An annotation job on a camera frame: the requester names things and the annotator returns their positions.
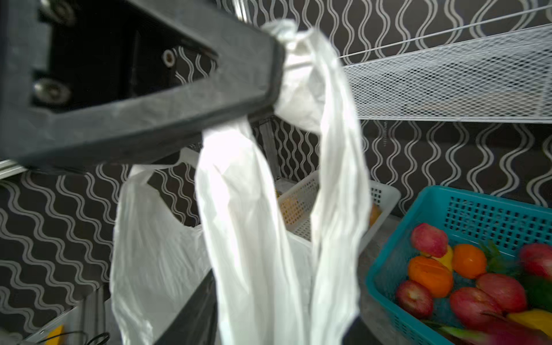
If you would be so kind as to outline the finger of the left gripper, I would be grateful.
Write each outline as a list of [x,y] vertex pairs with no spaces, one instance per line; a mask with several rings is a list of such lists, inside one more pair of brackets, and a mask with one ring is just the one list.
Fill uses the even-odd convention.
[[284,47],[206,1],[3,1],[1,169],[155,162],[272,109]]

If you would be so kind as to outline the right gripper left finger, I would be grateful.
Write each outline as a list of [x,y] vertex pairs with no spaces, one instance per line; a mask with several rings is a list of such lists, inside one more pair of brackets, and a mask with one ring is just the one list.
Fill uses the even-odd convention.
[[210,270],[190,300],[155,344],[212,345],[216,342],[217,328],[216,281]]

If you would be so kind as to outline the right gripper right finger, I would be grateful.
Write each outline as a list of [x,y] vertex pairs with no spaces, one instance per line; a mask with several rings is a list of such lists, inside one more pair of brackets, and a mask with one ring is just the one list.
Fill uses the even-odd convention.
[[360,317],[356,317],[342,339],[343,345],[381,345]]

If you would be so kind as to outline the white plastic grocery bag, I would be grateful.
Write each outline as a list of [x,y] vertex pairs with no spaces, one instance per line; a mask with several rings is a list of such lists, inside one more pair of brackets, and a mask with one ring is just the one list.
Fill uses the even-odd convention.
[[[275,113],[319,136],[320,170],[366,171],[352,90],[325,35],[276,20],[286,52]],[[124,344],[153,344],[211,270],[224,344],[340,344],[359,313],[358,246],[297,245],[246,119],[204,132],[195,175],[201,223],[182,225],[138,165],[123,184],[109,282]]]

